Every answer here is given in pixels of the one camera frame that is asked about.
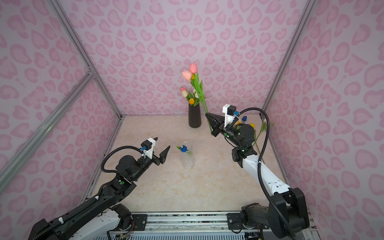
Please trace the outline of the dark grey vase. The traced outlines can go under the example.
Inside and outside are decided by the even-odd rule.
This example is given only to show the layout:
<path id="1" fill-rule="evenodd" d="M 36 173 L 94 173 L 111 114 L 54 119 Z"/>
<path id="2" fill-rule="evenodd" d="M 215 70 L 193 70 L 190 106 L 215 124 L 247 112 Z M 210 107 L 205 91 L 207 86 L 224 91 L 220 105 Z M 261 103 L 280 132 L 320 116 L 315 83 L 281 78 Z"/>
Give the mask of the dark grey vase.
<path id="1" fill-rule="evenodd" d="M 188 109 L 189 126 L 191 128 L 199 128 L 202 124 L 200 104 L 196 106 L 189 105 Z"/>

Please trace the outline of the blue tulip front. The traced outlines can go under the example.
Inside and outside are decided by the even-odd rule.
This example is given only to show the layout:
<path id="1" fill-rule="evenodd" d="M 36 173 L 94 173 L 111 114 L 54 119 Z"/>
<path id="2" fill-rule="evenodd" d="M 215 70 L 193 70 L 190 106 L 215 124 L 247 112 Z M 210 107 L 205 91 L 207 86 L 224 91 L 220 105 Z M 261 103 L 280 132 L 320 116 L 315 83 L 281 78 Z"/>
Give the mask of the blue tulip front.
<path id="1" fill-rule="evenodd" d="M 184 154 L 187 154 L 187 155 L 192 155 L 193 154 L 193 151 L 192 151 L 192 146 L 187 146 L 187 145 L 181 145 L 181 146 L 177 146 L 177 148 Z"/>

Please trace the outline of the clear plastic cup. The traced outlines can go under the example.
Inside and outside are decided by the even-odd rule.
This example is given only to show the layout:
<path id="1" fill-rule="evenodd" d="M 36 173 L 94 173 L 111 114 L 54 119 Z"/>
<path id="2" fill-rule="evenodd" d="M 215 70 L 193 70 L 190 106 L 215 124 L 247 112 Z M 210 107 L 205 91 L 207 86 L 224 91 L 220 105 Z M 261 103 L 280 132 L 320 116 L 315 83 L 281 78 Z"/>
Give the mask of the clear plastic cup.
<path id="1" fill-rule="evenodd" d="M 189 143 L 189 142 L 184 142 L 184 143 L 182 143 L 182 145 L 192 146 L 192 144 Z M 194 154 L 192 154 L 192 155 L 187 155 L 187 154 L 182 153 L 182 167 L 183 167 L 184 169 L 189 170 L 189 169 L 193 168 L 194 166 L 195 166 L 195 157 L 194 157 Z"/>

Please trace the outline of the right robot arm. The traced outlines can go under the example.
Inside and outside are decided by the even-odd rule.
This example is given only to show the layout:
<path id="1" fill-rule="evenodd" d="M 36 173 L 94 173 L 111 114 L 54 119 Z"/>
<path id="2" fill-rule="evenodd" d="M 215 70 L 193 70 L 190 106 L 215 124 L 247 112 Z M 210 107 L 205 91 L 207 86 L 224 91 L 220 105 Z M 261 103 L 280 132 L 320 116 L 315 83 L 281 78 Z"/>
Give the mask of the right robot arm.
<path id="1" fill-rule="evenodd" d="M 288 237 L 294 240 L 297 233 L 310 226 L 305 195 L 299 188 L 292 188 L 280 180 L 263 162 L 268 139 L 257 152 L 254 149 L 257 142 L 254 127 L 237 123 L 242 114 L 251 110 L 247 108 L 238 112 L 235 106 L 225 105 L 222 116 L 206 113 L 211 134 L 214 137 L 222 134 L 233 144 L 233 161 L 258 181 L 269 202 L 268 206 L 249 204 L 243 206 L 239 214 L 229 214 L 229 229 L 235 234 L 243 229 L 258 229 L 259 238 L 263 239 L 263 229 L 267 227 L 279 239 Z"/>

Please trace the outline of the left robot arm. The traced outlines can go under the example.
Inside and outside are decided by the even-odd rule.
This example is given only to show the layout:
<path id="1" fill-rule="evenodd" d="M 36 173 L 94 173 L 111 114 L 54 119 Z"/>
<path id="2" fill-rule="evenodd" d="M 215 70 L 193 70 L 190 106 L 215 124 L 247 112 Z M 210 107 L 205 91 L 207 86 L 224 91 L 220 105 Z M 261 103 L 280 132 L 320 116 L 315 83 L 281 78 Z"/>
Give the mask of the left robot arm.
<path id="1" fill-rule="evenodd" d="M 93 239 L 106 233 L 111 237 L 112 231 L 129 234 L 134 230 L 143 230 L 147 215 L 133 215 L 121 201 L 136 188 L 136 182 L 151 165 L 162 165 L 171 149 L 167 146 L 156 155 L 154 148 L 157 138 L 149 138 L 139 147 L 122 146 L 111 151 L 100 164 L 101 172 L 114 174 L 114 177 L 102 184 L 98 190 L 95 183 L 88 187 L 89 196 L 73 210 L 47 221 L 42 219 L 33 225 L 30 240 L 85 240 Z M 113 170 L 105 165 L 114 154 L 132 150 L 139 153 L 138 159 L 131 155 L 123 156 Z"/>

